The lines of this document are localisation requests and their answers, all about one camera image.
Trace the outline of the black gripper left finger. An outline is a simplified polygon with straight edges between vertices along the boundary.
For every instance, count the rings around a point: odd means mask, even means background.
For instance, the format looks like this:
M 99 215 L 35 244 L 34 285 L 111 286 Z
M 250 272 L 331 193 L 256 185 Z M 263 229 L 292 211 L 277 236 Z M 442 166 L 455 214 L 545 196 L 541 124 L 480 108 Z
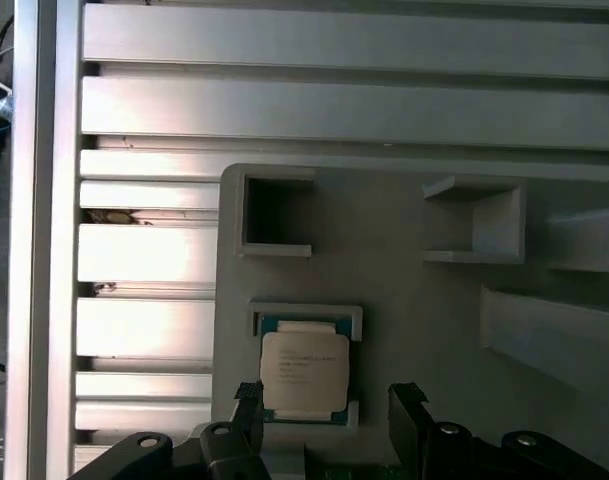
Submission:
M 71 477 L 119 479 L 268 479 L 260 456 L 263 385 L 243 382 L 228 421 L 199 426 L 180 445 L 158 432 L 139 432 L 118 442 Z

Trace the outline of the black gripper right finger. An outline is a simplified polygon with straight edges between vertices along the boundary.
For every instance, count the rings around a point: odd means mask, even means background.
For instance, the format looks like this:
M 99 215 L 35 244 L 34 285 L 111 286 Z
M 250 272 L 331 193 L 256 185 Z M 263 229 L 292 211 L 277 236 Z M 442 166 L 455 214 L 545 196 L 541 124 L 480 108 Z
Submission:
M 411 479 L 609 479 L 609 470 L 534 431 L 506 433 L 499 446 L 466 427 L 435 421 L 415 383 L 388 389 L 389 438 Z

